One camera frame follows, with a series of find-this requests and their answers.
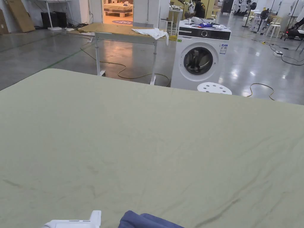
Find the doorway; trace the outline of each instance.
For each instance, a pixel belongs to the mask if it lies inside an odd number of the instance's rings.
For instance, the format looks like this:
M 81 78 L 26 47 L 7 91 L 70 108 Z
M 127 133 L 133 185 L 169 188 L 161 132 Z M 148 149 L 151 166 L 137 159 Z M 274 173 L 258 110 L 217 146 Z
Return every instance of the doorway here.
M 133 25 L 133 0 L 101 0 L 104 24 Z

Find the white towel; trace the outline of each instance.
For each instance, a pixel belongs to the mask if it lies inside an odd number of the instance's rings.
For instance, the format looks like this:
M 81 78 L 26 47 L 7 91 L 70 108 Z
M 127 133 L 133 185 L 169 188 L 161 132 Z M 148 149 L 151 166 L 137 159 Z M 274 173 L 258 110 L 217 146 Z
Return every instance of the white towel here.
M 167 32 L 161 31 L 158 28 L 154 29 L 132 29 L 133 31 L 143 34 L 143 35 L 148 35 L 153 37 L 154 39 L 158 40 L 159 38 L 166 36 L 166 44 L 169 45 L 169 35 Z

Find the washing machine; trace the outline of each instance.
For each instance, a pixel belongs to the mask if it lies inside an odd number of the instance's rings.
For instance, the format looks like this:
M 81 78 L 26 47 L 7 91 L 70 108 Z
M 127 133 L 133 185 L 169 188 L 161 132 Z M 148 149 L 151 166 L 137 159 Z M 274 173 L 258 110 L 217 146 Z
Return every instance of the washing machine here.
M 186 23 L 180 22 L 171 87 L 197 90 L 203 82 L 218 83 L 231 31 Z

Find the knob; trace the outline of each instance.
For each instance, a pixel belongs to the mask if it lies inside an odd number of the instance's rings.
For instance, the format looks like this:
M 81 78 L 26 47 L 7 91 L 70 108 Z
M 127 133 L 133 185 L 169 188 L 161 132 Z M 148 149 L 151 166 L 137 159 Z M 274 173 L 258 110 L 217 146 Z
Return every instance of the knob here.
M 201 36 L 206 37 L 208 35 L 207 31 L 202 31 Z

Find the cardboard box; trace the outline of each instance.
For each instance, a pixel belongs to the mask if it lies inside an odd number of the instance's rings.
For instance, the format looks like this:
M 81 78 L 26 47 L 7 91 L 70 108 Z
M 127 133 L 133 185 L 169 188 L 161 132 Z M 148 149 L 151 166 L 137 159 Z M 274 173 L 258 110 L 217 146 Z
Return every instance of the cardboard box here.
M 3 11 L 0 9 L 0 35 L 8 34 L 9 31 L 6 26 Z
M 21 0 L 5 0 L 22 32 L 34 31 L 35 27 Z

